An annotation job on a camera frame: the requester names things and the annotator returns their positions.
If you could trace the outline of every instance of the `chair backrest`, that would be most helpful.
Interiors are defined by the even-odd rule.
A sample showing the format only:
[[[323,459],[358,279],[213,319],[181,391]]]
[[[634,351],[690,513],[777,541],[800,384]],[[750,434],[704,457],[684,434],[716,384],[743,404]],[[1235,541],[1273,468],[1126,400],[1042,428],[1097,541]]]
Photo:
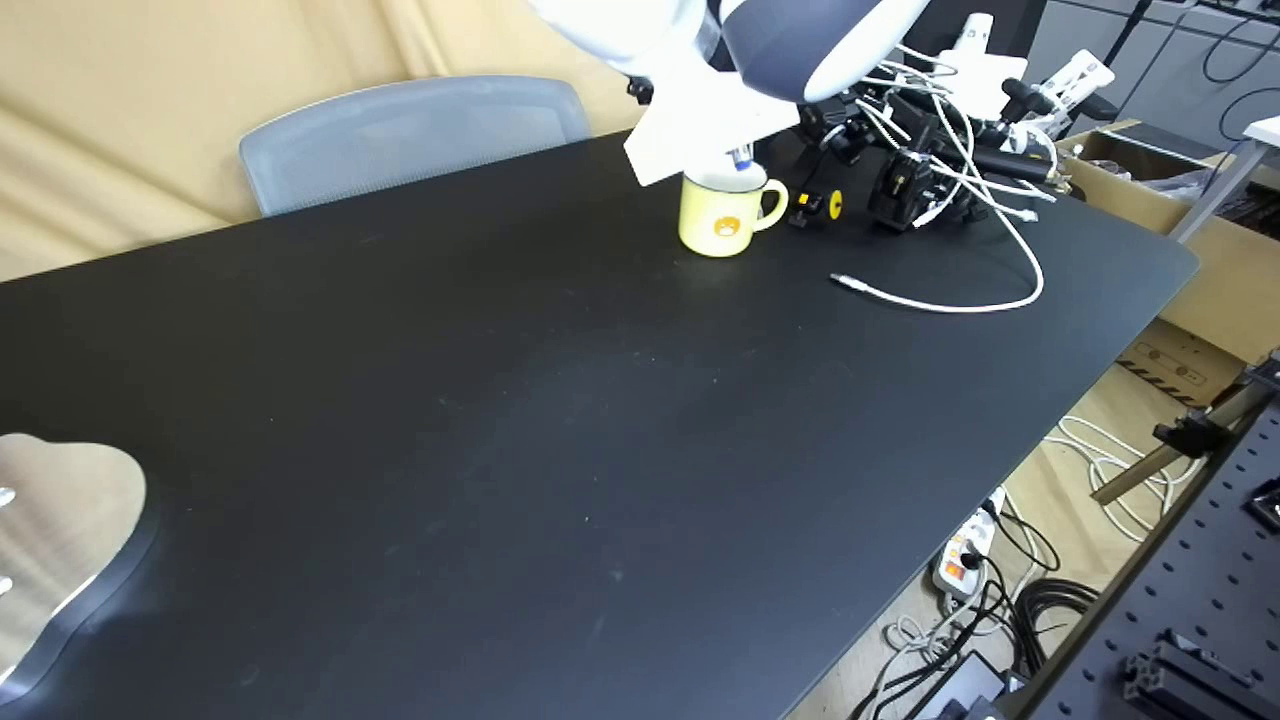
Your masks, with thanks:
[[[366,87],[281,116],[240,143],[265,217],[448,177],[590,135],[575,90],[537,74]]]

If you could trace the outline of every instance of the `table surface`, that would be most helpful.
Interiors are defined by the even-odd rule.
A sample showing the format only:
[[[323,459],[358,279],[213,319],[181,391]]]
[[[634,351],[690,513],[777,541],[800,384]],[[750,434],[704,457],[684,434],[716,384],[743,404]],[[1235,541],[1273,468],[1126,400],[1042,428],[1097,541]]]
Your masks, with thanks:
[[[781,715],[1194,255],[1029,226],[671,238],[618,139],[0,289],[0,433],[150,468],[150,545],[15,715]]]

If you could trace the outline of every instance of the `white cable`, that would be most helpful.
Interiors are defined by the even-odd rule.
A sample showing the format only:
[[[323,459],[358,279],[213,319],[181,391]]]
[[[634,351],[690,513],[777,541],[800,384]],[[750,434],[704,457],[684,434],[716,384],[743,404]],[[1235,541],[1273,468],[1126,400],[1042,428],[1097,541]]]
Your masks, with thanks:
[[[1118,473],[1141,459],[1141,449],[1086,417],[1066,417],[1055,433],[1045,434],[1045,443],[1071,449],[1088,465],[1088,487],[1104,487]],[[1130,503],[1130,497],[1120,497],[1118,503],[1104,503],[1107,524],[1126,541],[1141,545],[1198,473],[1202,459],[1189,459],[1181,473],[1158,473],[1151,478],[1143,478],[1149,497],[1158,498],[1158,513],[1141,513]]]
[[[958,152],[964,157],[964,173],[958,173],[958,183],[964,183],[979,202],[989,202],[994,217],[1004,224],[1004,232],[1017,238],[1017,249],[1021,249],[1023,260],[1034,262],[1034,292],[1021,294],[1021,298],[999,298],[999,303],[935,303],[935,298],[917,298],[917,294],[883,292],[883,289],[875,289],[875,285],[868,285],[868,279],[859,279],[859,275],[845,275],[845,271],[834,271],[834,279],[835,279],[840,289],[859,292],[859,294],[874,294],[874,298],[883,298],[883,303],[896,303],[896,306],[912,306],[912,313],[935,313],[935,314],[994,314],[994,313],[1017,313],[1017,306],[1036,303],[1036,298],[1045,294],[1045,268],[1042,268],[1042,255],[1034,250],[1034,245],[1029,245],[1029,238],[1021,234],[1021,226],[1012,224],[1012,217],[1029,217],[1029,210],[1004,209],[1004,202],[994,197],[989,180],[979,177],[979,166],[976,166],[976,159],[973,159],[973,146],[976,146],[973,118],[962,112],[962,118],[964,118],[964,139],[962,139],[962,133],[954,127],[954,116],[949,116],[949,107],[945,107],[945,87],[935,87],[934,74],[925,74],[925,73],[917,73],[917,67],[910,67],[910,62],[892,62],[892,61],[883,61],[883,67],[892,67],[892,73],[902,73],[902,74],[910,74],[910,79],[922,79],[922,84],[930,87],[934,107],[935,107],[949,139],[954,139]],[[868,112],[868,118],[875,122],[875,133],[889,139],[889,133],[883,133],[883,122],[880,122],[883,112],[875,112],[875,107],[866,102],[866,99],[855,99],[855,102]]]

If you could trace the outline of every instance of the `cable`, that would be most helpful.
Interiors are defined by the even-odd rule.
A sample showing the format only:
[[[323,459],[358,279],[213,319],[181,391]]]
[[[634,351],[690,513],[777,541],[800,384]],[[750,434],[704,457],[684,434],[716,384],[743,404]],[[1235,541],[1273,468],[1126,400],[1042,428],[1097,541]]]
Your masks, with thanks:
[[[985,590],[979,590],[979,608],[976,608],[976,617],[962,628],[962,636],[934,659],[934,665],[925,665],[925,666],[917,666],[917,671],[910,671],[910,674],[896,674],[892,683],[902,683],[892,697],[883,697],[880,703],[874,703],[874,720],[889,708],[889,703],[896,703],[896,700],[904,700],[910,690],[917,690],[930,674],[935,674],[935,671],[945,671],[962,652],[964,652],[964,642],[976,636],[976,628],[989,621],[989,617],[995,617],[999,608],[1012,608],[1007,602],[1007,590],[1004,590],[1004,579],[999,585],[985,585]]]
[[[1235,33],[1247,25],[1247,16],[1241,21],[1241,25],[1232,25],[1230,33],[1220,33],[1213,42],[1209,42],[1209,50],[1202,54],[1202,74],[1209,79],[1209,84],[1235,84],[1241,74],[1247,74],[1255,62],[1266,62],[1267,54],[1273,54],[1273,49],[1280,49],[1280,26],[1277,26],[1277,34],[1243,62],[1243,67],[1235,67],[1232,74],[1216,74],[1213,73],[1213,54],[1224,49],[1224,40],[1235,40]]]
[[[964,602],[958,602],[954,611],[945,611],[930,636],[902,628],[902,625],[883,625],[883,642],[892,646],[892,654],[880,665],[875,683],[868,697],[859,697],[859,703],[849,713],[854,720],[859,720],[866,713],[874,713],[874,720],[892,708],[896,700],[904,700],[910,690],[917,690],[930,674],[945,671],[973,636],[979,636],[985,621],[999,621],[1012,611],[1007,601],[1007,585],[995,560],[989,560],[995,579],[985,579],[979,590],[973,590]],[[922,654],[925,665],[902,674],[889,674],[904,654]]]
[[[1017,659],[1012,666],[1023,671],[1023,674],[1036,674],[1049,659],[1045,642],[1042,642],[1042,617],[1049,608],[1071,608],[1075,617],[1086,617],[1091,602],[1100,601],[1097,589],[1088,585],[1071,585],[1071,579],[1060,579],[1060,575],[1042,575],[1036,585],[1029,585],[1012,611],[1007,611],[1007,625],[1012,625],[1012,636],[1017,636]]]
[[[1023,520],[1023,513],[1017,509],[1017,498],[1012,498],[1012,491],[1004,491],[1004,509],[1007,509],[1007,517],[1021,517]],[[1021,524],[1021,533],[1023,533],[1023,549],[1034,550],[1029,556],[1029,569],[1023,569],[1023,575],[1012,585],[1012,601],[1036,579],[1036,575],[1045,575],[1045,569],[1052,569],[1052,560],[1060,556],[1055,550],[1055,545],[1049,545],[1049,537],[1045,533],[1029,533],[1034,524]]]
[[[1086,465],[1088,465],[1088,487],[1104,487],[1114,475],[1120,475],[1130,465],[1135,465],[1143,452],[1133,449],[1130,438],[1120,438],[1118,433],[1107,433],[1097,419],[1086,417],[1066,417],[1045,443],[1060,443],[1071,449]],[[1158,498],[1158,513],[1135,513],[1133,497],[1120,497],[1118,503],[1104,503],[1100,513],[1107,517],[1107,524],[1141,545],[1160,517],[1173,509],[1177,491],[1202,473],[1202,459],[1189,459],[1185,473],[1158,473],[1151,478],[1143,478],[1149,497]]]
[[[1036,217],[1023,210],[1023,209],[1007,209],[1007,202],[999,202],[999,200],[994,197],[989,180],[979,177],[979,166],[976,166],[976,159],[973,159],[973,152],[976,152],[973,118],[967,118],[964,112],[958,112],[962,122],[964,122],[964,139],[962,139],[962,133],[958,133],[958,122],[954,122],[954,116],[949,116],[949,107],[945,107],[945,102],[949,102],[949,99],[945,99],[945,87],[934,84],[934,74],[925,74],[925,73],[917,73],[917,67],[904,67],[904,62],[883,62],[883,67],[910,74],[910,79],[912,79],[910,87],[925,87],[925,90],[934,96],[934,107],[935,107],[949,139],[954,139],[958,152],[964,157],[964,166],[962,166],[962,173],[949,166],[954,180],[964,183],[964,191],[973,191],[979,202],[989,202],[994,217],[1004,224],[1004,232],[1017,238],[1017,249],[1023,250],[1023,260],[1029,260],[1029,268],[1034,268],[1034,292],[1021,294],[1021,298],[999,298],[999,303],[935,303],[935,298],[917,298],[917,294],[883,292],[883,289],[875,289],[875,285],[868,285],[868,279],[859,279],[859,275],[845,275],[845,271],[834,271],[834,279],[835,279],[840,289],[859,292],[859,294],[874,294],[874,298],[883,298],[883,303],[896,303],[896,306],[912,306],[912,313],[934,313],[934,314],[995,314],[995,313],[1017,313],[1017,306],[1036,303],[1036,298],[1045,294],[1045,268],[1042,268],[1042,255],[1034,250],[1034,245],[1029,245],[1029,238],[1021,234],[1021,226],[1012,224],[1012,217],[1021,217],[1021,221],[1036,221]],[[896,152],[910,152],[910,146],[902,143],[902,135],[892,135],[892,133],[880,122],[883,112],[868,107],[866,99],[859,99],[859,107],[868,112],[874,127],[875,127]]]
[[[1066,569],[1066,556],[1055,550],[1055,545],[1052,545],[1036,524],[1029,524],[1029,520],[1017,517],[1017,513],[995,513],[994,503],[985,503],[985,513],[995,520],[999,537],[1004,537],[1029,565],[1036,565],[1036,569],[1045,569],[1045,572],[1060,572],[1060,569]]]

